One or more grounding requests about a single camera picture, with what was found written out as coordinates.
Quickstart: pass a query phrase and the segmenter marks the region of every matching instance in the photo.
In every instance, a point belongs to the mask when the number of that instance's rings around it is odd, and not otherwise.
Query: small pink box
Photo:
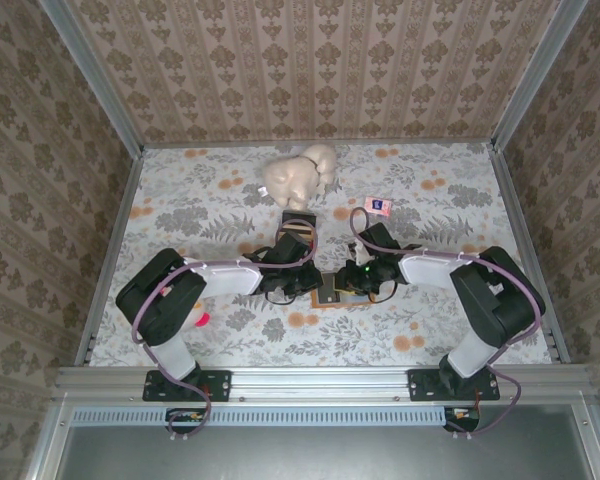
[[[391,200],[383,198],[367,197],[364,201],[364,209],[369,213],[388,217],[391,212]]]

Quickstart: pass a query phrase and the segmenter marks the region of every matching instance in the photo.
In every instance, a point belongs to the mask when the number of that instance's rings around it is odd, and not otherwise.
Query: gray leaf pattern
[[[91,365],[151,365],[131,342],[129,324],[114,299],[161,249],[172,247],[185,256],[216,260],[273,244],[281,210],[258,192],[262,168],[303,149],[145,152]],[[349,212],[363,205],[366,196],[393,202],[388,219],[372,216],[371,222],[385,222],[401,245],[478,252],[499,244],[515,255],[484,145],[337,145],[336,151],[335,182],[309,203],[317,216],[316,265],[322,271],[344,264],[347,244],[353,240]],[[346,309],[313,309],[308,295],[289,306],[269,303],[262,295],[227,295],[204,302],[211,321],[183,334],[202,365],[433,365],[469,328],[454,292],[416,285],[400,286],[389,302]],[[528,343],[507,352],[503,362],[549,361],[542,336]]]

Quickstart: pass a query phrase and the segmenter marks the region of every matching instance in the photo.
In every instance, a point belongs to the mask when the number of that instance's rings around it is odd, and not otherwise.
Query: patterned fabric surface
[[[73,363],[129,165],[37,2],[0,0],[0,479]]]
[[[272,245],[281,210],[261,198],[261,169],[302,148],[149,150],[135,196],[91,365],[151,365],[131,342],[115,295],[160,249],[230,259]],[[482,144],[340,145],[338,178],[309,204],[318,220],[316,265],[344,265],[350,209],[365,195],[392,199],[387,224],[402,244],[480,251],[499,244],[517,257],[487,149]],[[263,296],[205,300],[211,322],[185,334],[207,366],[436,364],[469,328],[455,292],[402,286],[382,304],[312,309]],[[549,362],[542,334],[516,345],[507,363]]]
[[[559,0],[69,0],[144,143],[489,137]]]
[[[506,149],[575,361],[600,398],[600,1],[591,1]]]

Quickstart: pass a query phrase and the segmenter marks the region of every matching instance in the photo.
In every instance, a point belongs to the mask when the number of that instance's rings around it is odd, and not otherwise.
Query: wall
[[[600,0],[590,1],[505,156],[575,361],[600,398]]]
[[[0,0],[0,479],[73,362],[129,167],[36,1]]]
[[[559,0],[70,0],[144,143],[491,133]]]

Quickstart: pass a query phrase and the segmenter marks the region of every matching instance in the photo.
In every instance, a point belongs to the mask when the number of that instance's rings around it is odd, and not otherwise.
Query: red object
[[[200,317],[200,320],[198,320],[195,325],[196,327],[204,327],[207,323],[209,323],[209,320],[211,320],[211,315],[209,315],[207,312],[204,312],[202,317]]]

